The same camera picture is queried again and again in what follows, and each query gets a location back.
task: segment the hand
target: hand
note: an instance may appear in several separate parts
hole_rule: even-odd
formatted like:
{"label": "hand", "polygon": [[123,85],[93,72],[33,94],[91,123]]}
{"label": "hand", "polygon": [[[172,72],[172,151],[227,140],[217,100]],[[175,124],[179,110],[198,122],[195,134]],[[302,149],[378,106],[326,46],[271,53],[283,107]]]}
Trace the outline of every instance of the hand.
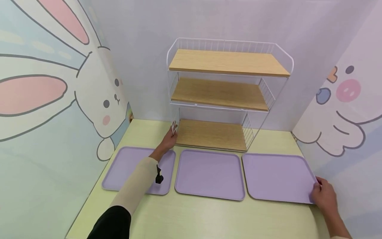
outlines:
{"label": "hand", "polygon": [[333,186],[326,180],[316,177],[312,191],[312,199],[324,215],[338,214],[337,195]]}
{"label": "hand", "polygon": [[170,127],[166,135],[163,137],[162,142],[158,145],[158,147],[154,150],[154,152],[152,152],[152,154],[149,157],[159,162],[162,159],[163,155],[175,146],[177,138],[178,138],[178,133],[174,132],[174,135],[173,135],[172,127]]}

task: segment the rabbit eye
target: rabbit eye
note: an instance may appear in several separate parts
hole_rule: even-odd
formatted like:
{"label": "rabbit eye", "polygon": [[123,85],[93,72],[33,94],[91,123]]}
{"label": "rabbit eye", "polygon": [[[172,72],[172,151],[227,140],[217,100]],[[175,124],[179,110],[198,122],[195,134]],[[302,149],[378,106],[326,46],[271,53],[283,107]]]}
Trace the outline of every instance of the rabbit eye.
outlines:
{"label": "rabbit eye", "polygon": [[345,70],[346,74],[351,74],[354,71],[354,66],[348,66]]}
{"label": "rabbit eye", "polygon": [[104,101],[104,107],[105,107],[105,108],[108,108],[109,105],[110,105],[110,102],[109,102],[108,100],[105,100],[105,101]]}

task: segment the pink rabbit ear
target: pink rabbit ear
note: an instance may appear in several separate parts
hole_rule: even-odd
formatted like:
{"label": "pink rabbit ear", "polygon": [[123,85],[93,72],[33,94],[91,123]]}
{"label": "pink rabbit ear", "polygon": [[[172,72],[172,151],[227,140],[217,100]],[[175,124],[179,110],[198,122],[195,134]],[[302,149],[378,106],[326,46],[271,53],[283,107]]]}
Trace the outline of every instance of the pink rabbit ear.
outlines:
{"label": "pink rabbit ear", "polygon": [[0,81],[0,116],[38,110],[63,97],[66,83],[53,76],[17,76]]}
{"label": "pink rabbit ear", "polygon": [[89,43],[84,27],[64,0],[38,0],[38,2],[77,40],[85,45]]}

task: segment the blue blueberry drawing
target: blue blueberry drawing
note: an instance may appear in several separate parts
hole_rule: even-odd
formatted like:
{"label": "blue blueberry drawing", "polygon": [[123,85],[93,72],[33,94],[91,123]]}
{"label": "blue blueberry drawing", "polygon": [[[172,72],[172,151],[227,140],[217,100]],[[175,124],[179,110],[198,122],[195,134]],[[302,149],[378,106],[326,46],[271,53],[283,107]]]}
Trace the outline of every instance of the blue blueberry drawing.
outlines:
{"label": "blue blueberry drawing", "polygon": [[325,104],[330,99],[330,96],[332,95],[329,88],[321,88],[318,90],[316,94],[316,101],[318,104]]}

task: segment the cartoon wallpaper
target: cartoon wallpaper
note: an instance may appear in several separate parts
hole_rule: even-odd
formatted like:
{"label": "cartoon wallpaper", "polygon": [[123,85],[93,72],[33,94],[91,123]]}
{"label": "cartoon wallpaper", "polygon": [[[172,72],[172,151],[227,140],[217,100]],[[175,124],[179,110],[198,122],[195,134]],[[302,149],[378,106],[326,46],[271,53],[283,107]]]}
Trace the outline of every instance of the cartoon wallpaper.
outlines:
{"label": "cartoon wallpaper", "polygon": [[379,1],[292,131],[353,238],[382,238],[381,11]]}
{"label": "cartoon wallpaper", "polygon": [[0,0],[0,65],[0,238],[63,238],[129,126],[126,79],[89,0]]}

